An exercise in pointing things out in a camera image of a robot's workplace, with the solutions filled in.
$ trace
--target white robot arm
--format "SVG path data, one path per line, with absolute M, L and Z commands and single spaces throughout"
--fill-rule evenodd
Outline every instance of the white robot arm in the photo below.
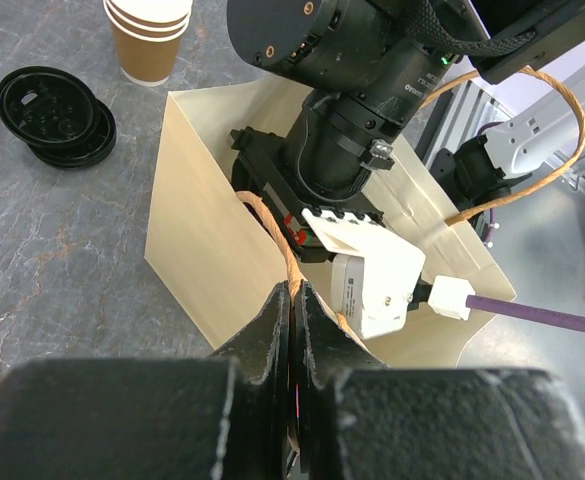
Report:
M 585 109 L 585 66 L 565 82 Z M 538 169 L 579 132 L 565 100 L 552 91 L 509 122 L 486 132 L 485 150 L 505 178 L 516 178 Z

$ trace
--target stacked cup lids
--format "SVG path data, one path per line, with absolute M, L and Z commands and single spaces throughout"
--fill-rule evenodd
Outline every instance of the stacked cup lids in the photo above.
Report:
M 110 110 L 81 80 L 51 67 L 15 70 L 0 83 L 0 117 L 41 161 L 90 167 L 116 143 Z
M 164 83 L 190 24 L 192 0 L 103 0 L 126 77 L 139 85 Z

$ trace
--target beige paper bag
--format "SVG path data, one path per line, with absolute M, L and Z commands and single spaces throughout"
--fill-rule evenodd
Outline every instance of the beige paper bag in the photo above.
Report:
M 268 76 L 257 82 L 168 95 L 157 162 L 146 259 L 212 347 L 254 318 L 285 265 L 274 242 L 236 199 L 228 182 L 237 152 L 232 129 L 251 126 L 285 136 L 309 89 Z M 480 295 L 512 300 L 512 286 L 467 223 L 446 228 L 456 210 L 403 137 L 397 164 L 375 173 L 364 193 L 389 228 L 421 248 L 424 277 L 468 279 Z M 303 265 L 329 298 L 331 264 Z M 467 322 L 423 306 L 400 332 L 367 342 L 396 367 L 454 367 L 465 344 L 493 318 Z

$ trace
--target marble surface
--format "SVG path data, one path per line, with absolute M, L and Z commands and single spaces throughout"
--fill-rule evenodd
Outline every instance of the marble surface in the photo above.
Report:
M 103 163 L 64 172 L 38 161 L 0 121 L 0 378 L 47 356 L 200 356 L 210 347 L 143 259 L 169 90 L 262 73 L 234 53 L 225 1 L 195 1 L 169 81 L 121 73 L 101 0 L 1 0 L 0 80 L 29 65 L 81 78 L 112 111 Z M 407 136 L 418 139 L 423 117 Z

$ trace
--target paper cup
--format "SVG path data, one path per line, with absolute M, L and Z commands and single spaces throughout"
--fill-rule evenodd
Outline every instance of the paper cup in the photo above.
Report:
M 188 13 L 179 20 L 174 22 L 168 22 L 160 27 L 154 26 L 158 24 L 152 24 L 152 22 L 148 22 L 150 23 L 150 25 L 148 25 L 146 24 L 146 22 L 139 21 L 138 19 L 135 19 L 133 16 L 126 13 L 125 11 L 121 10 L 119 7 L 114 5 L 114 3 L 111 0 L 106 0 L 105 3 L 107 5 L 105 8 L 109 9 L 110 13 L 114 16 L 114 18 L 116 18 L 116 20 L 121 25 L 123 25 L 128 30 L 131 30 L 140 35 L 147 35 L 152 37 L 160 36 L 168 37 L 179 31 L 181 28 L 183 28 L 183 26 L 186 23 L 188 23 L 190 19 L 190 14 Z
M 143 36 L 121 25 L 107 8 L 106 1 L 103 0 L 103 7 L 112 24 L 116 51 L 125 76 L 146 87 L 164 83 L 172 73 L 188 23 L 169 37 Z
M 141 35 L 142 37 L 170 37 L 180 32 L 183 27 L 190 22 L 190 16 L 187 15 L 178 25 L 165 28 L 146 27 L 121 15 L 118 10 L 114 8 L 110 0 L 104 0 L 103 4 L 103 7 L 106 9 L 106 13 L 110 14 L 119 23 L 119 25 L 131 32 Z
M 131 21 L 148 27 L 178 25 L 192 11 L 192 0 L 112 0 Z

